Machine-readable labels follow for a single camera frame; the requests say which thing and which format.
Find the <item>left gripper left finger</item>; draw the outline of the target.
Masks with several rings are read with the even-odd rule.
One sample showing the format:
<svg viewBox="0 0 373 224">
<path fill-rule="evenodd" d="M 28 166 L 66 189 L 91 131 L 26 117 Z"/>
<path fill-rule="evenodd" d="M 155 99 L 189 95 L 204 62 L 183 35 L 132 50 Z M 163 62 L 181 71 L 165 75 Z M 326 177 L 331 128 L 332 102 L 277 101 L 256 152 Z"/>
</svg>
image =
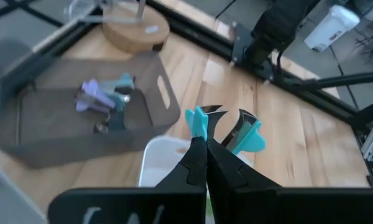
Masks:
<svg viewBox="0 0 373 224">
<path fill-rule="evenodd" d="M 206 168 L 206 141 L 193 138 L 181 161 L 155 187 L 66 190 L 50 202 L 48 222 L 204 223 Z"/>
</svg>

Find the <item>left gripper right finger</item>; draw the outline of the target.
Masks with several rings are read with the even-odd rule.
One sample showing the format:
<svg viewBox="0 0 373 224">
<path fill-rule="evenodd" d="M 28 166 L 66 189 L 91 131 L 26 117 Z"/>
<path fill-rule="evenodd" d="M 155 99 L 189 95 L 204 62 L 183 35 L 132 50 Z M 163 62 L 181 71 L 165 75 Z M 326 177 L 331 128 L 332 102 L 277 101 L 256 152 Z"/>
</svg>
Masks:
<svg viewBox="0 0 373 224">
<path fill-rule="evenodd" d="M 373 189 L 283 187 L 214 139 L 208 147 L 208 189 L 218 223 L 373 223 Z"/>
</svg>

